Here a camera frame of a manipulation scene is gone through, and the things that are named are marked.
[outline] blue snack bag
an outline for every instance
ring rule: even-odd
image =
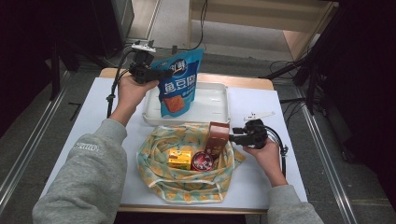
[[[203,49],[193,49],[151,64],[156,70],[174,71],[172,77],[161,79],[158,85],[162,117],[177,117],[189,111],[203,54]]]

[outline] person's left hand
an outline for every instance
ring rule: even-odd
[[[110,115],[114,119],[126,126],[136,107],[142,102],[146,92],[159,84],[158,80],[150,81],[144,85],[137,84],[132,77],[122,77],[119,83],[119,100],[116,109]]]

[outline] gray sleeve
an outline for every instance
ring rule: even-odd
[[[292,185],[272,188],[268,197],[268,223],[323,223],[312,204],[300,201]]]
[[[125,128],[113,119],[81,136],[36,203],[34,223],[113,223],[127,169],[125,137]]]

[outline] cloth bag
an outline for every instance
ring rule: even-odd
[[[167,165],[169,149],[204,151],[208,123],[158,126],[137,153],[140,176],[170,203],[220,203],[227,194],[233,170],[245,156],[228,142],[211,171],[181,170]]]

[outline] small food package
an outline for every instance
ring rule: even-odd
[[[168,166],[171,168],[190,170],[192,151],[173,147],[169,149]]]
[[[206,152],[199,151],[192,157],[191,168],[194,171],[211,171],[213,169],[213,159]]]
[[[171,77],[160,79],[158,85],[162,117],[178,117],[189,111],[203,54],[203,49],[193,49],[152,63],[153,69],[174,71]]]
[[[205,152],[215,161],[222,153],[229,140],[230,124],[210,122]]]

